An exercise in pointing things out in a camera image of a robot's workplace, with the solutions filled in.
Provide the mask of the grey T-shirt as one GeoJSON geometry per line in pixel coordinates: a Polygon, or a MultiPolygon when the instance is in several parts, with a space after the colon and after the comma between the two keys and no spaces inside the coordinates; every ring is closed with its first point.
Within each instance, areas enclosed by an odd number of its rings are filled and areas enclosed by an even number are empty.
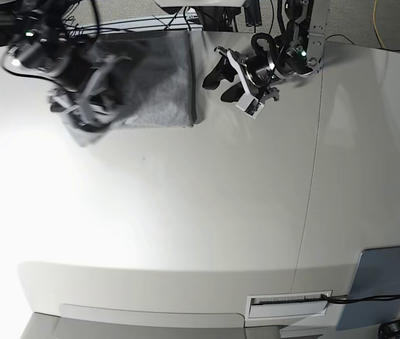
{"type": "Polygon", "coordinates": [[[113,129],[191,128],[196,121],[196,71],[186,31],[110,35],[98,42],[111,54],[132,58],[126,67],[124,111],[102,133],[87,133],[65,124],[82,147],[113,129]]]}

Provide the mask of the blue-grey flat panel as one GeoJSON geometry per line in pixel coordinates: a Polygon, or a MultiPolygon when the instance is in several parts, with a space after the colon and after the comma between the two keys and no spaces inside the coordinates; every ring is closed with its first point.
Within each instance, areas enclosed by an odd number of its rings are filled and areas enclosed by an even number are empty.
{"type": "MultiPolygon", "coordinates": [[[[400,295],[400,246],[362,251],[349,299],[377,295],[400,295]]],[[[336,330],[345,331],[375,326],[391,321],[400,310],[400,299],[389,302],[347,304],[341,312],[336,330]]]]}

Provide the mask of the black device bottom right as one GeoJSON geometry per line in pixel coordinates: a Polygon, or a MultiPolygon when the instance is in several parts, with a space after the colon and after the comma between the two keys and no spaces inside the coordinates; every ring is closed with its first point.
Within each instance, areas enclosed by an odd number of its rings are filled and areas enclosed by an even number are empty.
{"type": "Polygon", "coordinates": [[[400,338],[400,320],[383,323],[378,328],[379,339],[400,338]]]}

